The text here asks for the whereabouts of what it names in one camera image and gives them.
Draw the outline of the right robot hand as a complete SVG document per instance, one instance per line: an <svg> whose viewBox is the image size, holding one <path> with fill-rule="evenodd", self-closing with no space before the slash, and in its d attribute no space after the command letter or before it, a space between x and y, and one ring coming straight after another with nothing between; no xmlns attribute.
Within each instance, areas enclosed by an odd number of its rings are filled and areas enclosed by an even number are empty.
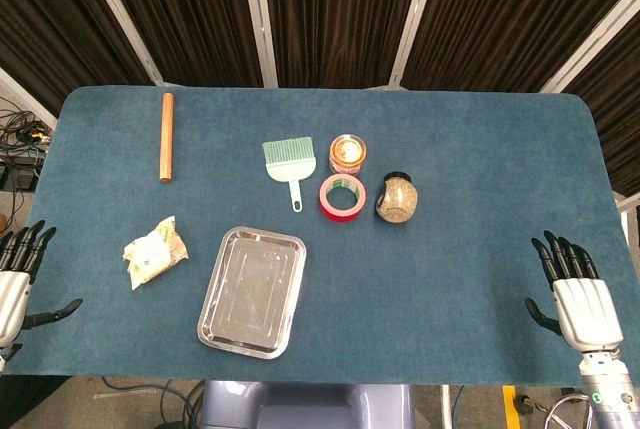
<svg viewBox="0 0 640 429"><path fill-rule="evenodd" d="M525 307L540 327L563 337L581 353L616 352L624 340L607 283L600 278L586 249L544 232L543 241L533 238L541 267L552 293L557 316L548 317L537 303L525 299Z"/></svg>

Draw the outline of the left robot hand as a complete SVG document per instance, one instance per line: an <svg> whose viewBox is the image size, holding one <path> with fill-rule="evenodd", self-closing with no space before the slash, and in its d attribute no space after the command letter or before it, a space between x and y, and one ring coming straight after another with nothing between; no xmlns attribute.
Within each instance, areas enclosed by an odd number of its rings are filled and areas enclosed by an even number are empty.
<svg viewBox="0 0 640 429"><path fill-rule="evenodd" d="M43 230L44 226L45 221L40 220L1 237L1 351L18 347L14 341L23 330L65 319L83 302L78 298L53 312L27 314L32 286L56 233L55 227Z"/></svg>

